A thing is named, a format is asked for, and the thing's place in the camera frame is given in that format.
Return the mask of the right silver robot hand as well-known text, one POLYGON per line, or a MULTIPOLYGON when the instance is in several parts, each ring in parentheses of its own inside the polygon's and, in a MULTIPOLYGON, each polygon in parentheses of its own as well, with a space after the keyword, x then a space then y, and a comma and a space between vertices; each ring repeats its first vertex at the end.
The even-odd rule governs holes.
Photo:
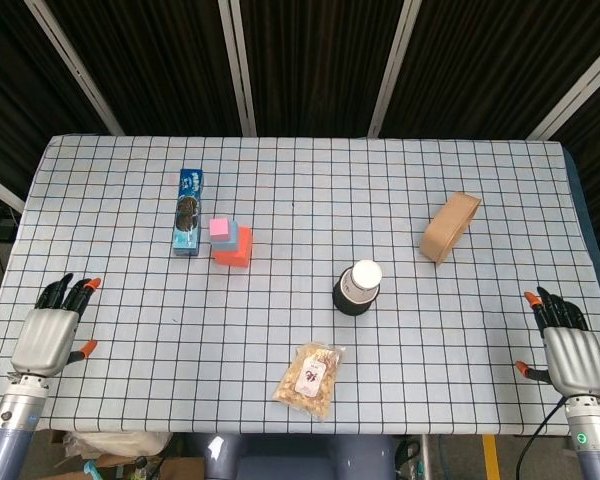
POLYGON ((531 307, 545 352, 547 368, 517 361, 516 369, 529 380, 552 385, 565 398, 600 398, 600 345, 581 309, 538 287, 524 297, 531 307))

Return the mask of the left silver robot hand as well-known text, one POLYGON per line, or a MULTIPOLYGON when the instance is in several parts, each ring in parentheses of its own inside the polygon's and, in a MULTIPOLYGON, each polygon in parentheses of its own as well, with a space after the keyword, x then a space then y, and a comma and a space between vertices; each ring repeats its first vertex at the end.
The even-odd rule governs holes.
POLYGON ((24 320, 11 358, 18 375, 49 378, 66 365, 87 359, 98 342, 73 350, 78 325, 100 278, 85 278, 67 290, 73 274, 47 285, 24 320))

